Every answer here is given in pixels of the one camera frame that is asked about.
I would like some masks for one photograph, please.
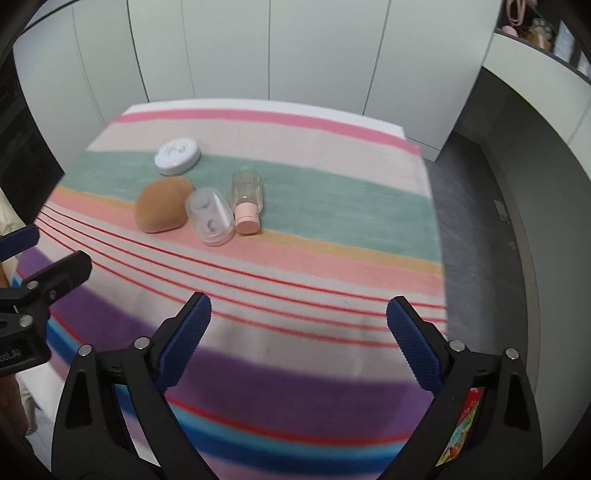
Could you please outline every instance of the striped tablecloth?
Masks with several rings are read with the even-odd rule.
[[[138,230],[133,202],[159,177],[154,153],[177,137],[202,148],[185,174],[196,187],[229,199],[235,170],[259,172],[260,234],[209,248],[188,225]],[[68,171],[37,225],[15,282],[77,249],[94,263],[53,308],[41,403],[57,404],[82,343],[127,346],[203,291],[211,325],[167,398],[224,480],[375,479],[430,404],[384,319],[403,294],[446,330],[428,176],[399,127],[277,102],[134,106]]]

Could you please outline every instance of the cabinet door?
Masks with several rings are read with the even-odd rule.
[[[268,98],[269,0],[183,0],[195,95]]]
[[[441,150],[468,98],[501,0],[392,0],[366,115]]]
[[[67,173],[105,126],[87,88],[72,6],[20,36],[14,59],[35,123]]]
[[[147,101],[135,58],[125,0],[82,0],[73,5],[80,54],[105,122]]]
[[[388,0],[271,0],[272,100],[362,113]]]
[[[129,0],[129,17],[148,100],[194,98],[181,0]]]

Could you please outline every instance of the red stripe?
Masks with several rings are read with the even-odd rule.
[[[54,241],[56,241],[60,245],[67,248],[68,250],[70,250],[72,252],[74,251],[74,249],[72,247],[66,245],[61,240],[58,240],[56,237],[54,237],[49,232],[45,231],[43,228],[39,227],[39,230],[41,232],[43,232],[45,235],[47,235],[49,238],[53,239]],[[122,274],[112,270],[111,268],[106,267],[105,265],[103,265],[101,263],[98,263],[96,260],[92,260],[92,262],[93,262],[93,264],[97,265],[98,267],[103,268],[104,270],[110,272],[111,274],[113,274],[119,278],[123,278],[125,281],[135,284],[138,287],[141,287],[141,288],[144,288],[148,291],[151,291],[152,293],[155,293],[156,295],[160,295],[162,297],[165,297],[167,299],[170,299],[170,300],[175,301],[180,304],[185,304],[185,302],[186,302],[186,300],[169,295],[167,293],[164,293],[162,291],[159,291],[159,290],[156,290],[152,287],[149,287],[148,285],[144,285],[143,283],[133,280],[132,278],[126,277],[125,275],[122,275]],[[315,333],[307,333],[307,332],[301,332],[299,330],[292,330],[292,329],[286,329],[286,328],[282,328],[282,327],[276,327],[273,325],[268,325],[266,323],[256,322],[254,320],[247,320],[247,319],[243,319],[241,317],[228,315],[228,314],[222,313],[222,312],[217,312],[215,310],[212,310],[212,313],[215,313],[216,315],[226,318],[228,320],[233,320],[235,322],[244,323],[246,325],[255,326],[255,327],[262,328],[265,330],[270,330],[273,332],[281,332],[281,333],[285,333],[286,335],[293,335],[293,336],[297,336],[300,338],[308,338],[308,339],[314,339],[314,340],[320,340],[320,341],[326,341],[326,342],[349,344],[349,345],[370,346],[370,347],[378,347],[378,348],[397,348],[398,347],[398,345],[394,342],[373,342],[373,341],[368,341],[368,340],[353,340],[353,339],[346,339],[346,338],[331,337],[331,336],[327,336],[327,335],[318,335]]]
[[[240,275],[245,275],[247,277],[257,278],[258,280],[270,281],[270,282],[273,282],[273,283],[279,283],[279,284],[287,285],[287,286],[290,286],[290,287],[305,288],[306,290],[313,290],[313,291],[318,291],[318,292],[322,292],[322,293],[330,293],[330,294],[333,294],[333,295],[341,295],[341,296],[353,297],[353,298],[362,299],[362,300],[372,300],[372,301],[380,301],[380,302],[386,302],[386,303],[390,300],[390,299],[385,299],[385,298],[380,298],[380,297],[372,297],[372,296],[369,296],[369,295],[361,295],[361,294],[357,294],[357,293],[346,293],[346,292],[342,292],[342,291],[338,291],[338,290],[331,290],[329,288],[313,287],[313,286],[304,285],[304,284],[300,284],[300,283],[289,282],[289,281],[285,281],[285,280],[279,280],[277,278],[266,277],[264,275],[257,275],[257,274],[246,272],[246,271],[243,271],[243,270],[237,270],[235,268],[224,267],[222,265],[217,265],[217,264],[214,264],[214,263],[211,263],[211,262],[207,262],[205,260],[200,260],[198,258],[193,258],[193,257],[187,257],[185,255],[181,255],[181,254],[178,254],[176,252],[170,252],[168,250],[164,250],[162,248],[155,247],[153,245],[145,244],[143,242],[134,240],[132,238],[127,238],[127,237],[124,237],[122,235],[119,235],[118,233],[109,232],[108,230],[104,230],[104,229],[102,229],[100,227],[97,227],[95,225],[91,225],[89,223],[83,222],[82,220],[78,220],[78,219],[76,219],[74,217],[71,217],[69,215],[66,215],[65,213],[58,212],[57,210],[51,208],[48,205],[45,205],[45,207],[48,210],[51,210],[52,212],[57,213],[58,215],[62,215],[63,217],[65,217],[65,218],[67,218],[69,220],[72,220],[73,222],[80,223],[81,225],[87,226],[88,228],[92,228],[92,229],[97,230],[97,231],[99,231],[101,233],[104,233],[106,235],[114,236],[116,238],[119,238],[120,240],[125,240],[125,241],[131,242],[131,243],[133,243],[135,245],[140,245],[142,247],[146,247],[146,248],[149,248],[151,250],[155,250],[155,251],[158,251],[158,252],[161,252],[161,253],[164,253],[164,254],[172,255],[174,257],[181,258],[181,259],[186,260],[186,261],[190,261],[190,262],[198,263],[198,264],[201,264],[201,265],[205,265],[207,267],[217,268],[219,270],[224,270],[224,271],[228,271],[228,272],[231,272],[231,273],[237,273],[237,274],[240,274]],[[445,310],[445,308],[446,308],[444,305],[435,305],[435,304],[430,304],[430,303],[419,303],[419,302],[412,303],[412,305],[417,306],[417,307],[428,307],[428,308],[443,309],[443,310]]]
[[[121,260],[119,260],[119,259],[117,259],[115,257],[112,257],[112,256],[110,256],[110,255],[108,255],[108,254],[106,254],[104,252],[101,252],[100,250],[98,250],[98,249],[96,249],[94,247],[91,247],[90,245],[88,245],[88,244],[86,244],[84,242],[81,242],[80,240],[77,240],[76,238],[73,238],[72,236],[70,236],[70,235],[68,235],[68,234],[66,234],[66,233],[58,230],[57,228],[55,228],[54,226],[50,225],[46,221],[41,220],[40,218],[38,218],[38,220],[40,222],[44,223],[45,225],[47,225],[49,228],[54,229],[60,235],[63,235],[66,238],[69,238],[70,240],[72,240],[73,242],[77,243],[78,245],[81,245],[81,246],[83,246],[85,248],[88,248],[88,249],[90,249],[90,250],[92,250],[92,251],[94,251],[94,252],[96,252],[96,253],[98,253],[100,255],[103,255],[104,257],[108,258],[109,260],[112,260],[113,262],[116,262],[116,263],[118,263],[120,265],[124,265],[124,266],[126,266],[128,268],[132,268],[133,270],[136,270],[138,272],[141,272],[141,273],[143,273],[145,275],[149,275],[150,277],[157,278],[158,280],[164,281],[164,282],[169,283],[171,285],[175,285],[177,287],[185,288],[186,290],[189,290],[191,292],[195,290],[190,285],[186,285],[184,283],[177,282],[175,280],[171,280],[169,278],[162,277],[162,276],[160,276],[158,274],[149,272],[147,270],[143,270],[142,268],[134,267],[133,265],[128,265],[128,264],[122,262]],[[251,304],[251,303],[246,303],[246,302],[243,302],[243,301],[240,301],[240,300],[231,299],[229,297],[225,297],[225,296],[218,295],[218,294],[215,294],[215,293],[212,293],[212,292],[208,292],[208,291],[204,291],[204,293],[206,293],[207,295],[209,295],[211,298],[218,299],[218,300],[223,300],[223,301],[227,301],[229,303],[234,303],[234,304],[240,305],[242,307],[247,307],[247,308],[253,308],[253,309],[257,309],[257,310],[262,310],[263,312],[272,313],[272,314],[280,315],[280,316],[284,316],[284,317],[291,317],[291,318],[295,318],[295,319],[298,319],[298,320],[304,320],[304,321],[307,321],[307,322],[325,323],[325,324],[328,324],[328,325],[343,326],[343,327],[354,328],[354,329],[361,329],[361,330],[374,330],[374,331],[377,331],[377,332],[389,332],[389,329],[387,327],[377,327],[377,326],[371,326],[371,325],[356,325],[356,324],[352,324],[352,323],[338,322],[337,320],[319,319],[319,318],[316,318],[316,317],[310,317],[310,316],[306,316],[306,315],[300,315],[300,314],[297,314],[297,313],[281,312],[279,310],[270,309],[270,308],[267,308],[267,307],[262,307],[262,306],[259,306],[259,305],[255,305],[255,304]]]
[[[366,446],[366,445],[382,445],[387,443],[398,443],[398,442],[406,442],[411,436],[411,434],[404,434],[404,435],[396,435],[391,437],[379,437],[376,439],[337,439],[337,438],[329,438],[329,437],[316,437],[316,436],[308,436],[308,435],[297,435],[292,433],[284,433],[279,432],[277,430],[266,429],[262,427],[258,427],[256,425],[252,425],[249,423],[244,423],[237,420],[229,420],[219,415],[209,413],[203,410],[199,410],[191,405],[188,405],[180,400],[176,400],[173,397],[166,396],[166,400],[175,406],[179,407],[182,410],[186,410],[196,416],[201,418],[214,421],[216,423],[223,424],[230,428],[234,428],[236,430],[243,430],[248,433],[252,433],[255,435],[265,436],[269,438],[275,438],[277,440],[286,440],[288,442],[300,442],[306,444],[314,444],[314,445],[323,445],[323,446]]]
[[[405,150],[417,157],[421,157],[420,149],[400,138],[386,132],[374,130],[372,128],[361,127],[359,125],[344,124],[334,120],[324,118],[315,118],[294,113],[263,112],[256,110],[230,110],[230,109],[176,109],[176,110],[158,110],[151,112],[132,112],[120,116],[111,122],[131,123],[145,122],[150,120],[234,120],[246,122],[258,122],[266,124],[286,125],[289,127],[308,128],[313,130],[322,130],[325,132],[343,135],[344,137],[358,138],[367,142],[380,145],[390,145],[392,147]]]
[[[205,281],[208,281],[208,282],[211,282],[211,283],[222,285],[224,287],[235,288],[237,290],[242,290],[242,291],[245,291],[245,292],[248,292],[248,293],[254,293],[254,294],[257,294],[257,295],[263,295],[265,297],[270,297],[270,298],[277,299],[277,300],[283,300],[283,301],[290,301],[290,302],[293,302],[293,303],[299,303],[299,304],[307,305],[307,306],[310,306],[310,307],[318,307],[318,308],[322,308],[322,309],[336,310],[338,312],[354,313],[354,314],[359,314],[359,315],[375,316],[375,317],[380,317],[382,319],[384,318],[384,314],[383,313],[369,312],[367,310],[348,309],[348,308],[345,308],[345,307],[339,307],[339,306],[328,305],[328,304],[323,304],[323,303],[316,303],[316,302],[313,302],[313,301],[300,300],[300,299],[292,299],[292,298],[289,298],[289,297],[284,297],[284,296],[276,295],[276,294],[273,294],[273,293],[267,293],[267,292],[262,291],[262,290],[255,290],[253,288],[247,288],[247,287],[242,287],[240,285],[234,285],[234,284],[231,284],[231,283],[228,283],[228,282],[217,280],[215,278],[209,278],[209,277],[205,277],[203,275],[197,275],[197,274],[195,274],[193,272],[190,272],[190,271],[187,271],[187,270],[182,270],[181,268],[172,267],[170,265],[165,265],[165,264],[160,263],[160,262],[158,262],[156,260],[152,260],[151,258],[143,257],[142,255],[138,255],[138,254],[135,254],[135,253],[133,253],[131,251],[124,250],[123,248],[120,248],[120,247],[117,247],[116,245],[107,243],[107,242],[105,242],[103,240],[100,240],[100,239],[95,238],[95,237],[93,237],[91,235],[88,235],[87,233],[81,232],[80,230],[78,230],[78,229],[76,229],[74,227],[71,227],[70,225],[67,225],[67,224],[65,224],[63,222],[60,222],[59,220],[56,220],[55,218],[51,217],[50,215],[46,214],[45,212],[41,212],[41,213],[43,213],[46,217],[50,218],[54,222],[59,223],[60,225],[63,225],[66,228],[69,228],[70,230],[75,231],[76,233],[79,233],[81,235],[84,235],[85,237],[90,238],[91,240],[94,240],[94,241],[99,242],[99,243],[101,243],[103,245],[106,245],[107,247],[114,248],[115,250],[118,250],[118,251],[123,252],[123,253],[125,253],[127,255],[131,255],[133,257],[139,258],[141,260],[150,262],[150,263],[152,263],[154,265],[158,265],[159,267],[164,267],[164,268],[167,268],[169,270],[173,270],[173,271],[176,271],[176,272],[185,274],[185,275],[189,275],[189,276],[194,277],[194,278],[198,278],[199,280],[205,280]],[[380,332],[381,331],[384,331],[384,328],[383,327],[368,327],[368,330],[372,330],[372,329],[376,329],[376,331],[380,331]]]

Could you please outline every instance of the purple stripe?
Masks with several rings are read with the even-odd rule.
[[[37,248],[22,255],[30,275],[49,260]],[[53,310],[99,350],[121,348],[154,329],[81,287]],[[342,381],[261,367],[197,349],[169,395],[191,407],[259,429],[323,439],[376,440],[412,433],[431,403],[416,382]]]

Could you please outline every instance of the clear bottle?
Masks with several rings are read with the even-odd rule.
[[[232,209],[238,233],[248,235],[261,228],[262,182],[254,170],[240,170],[232,177]]]

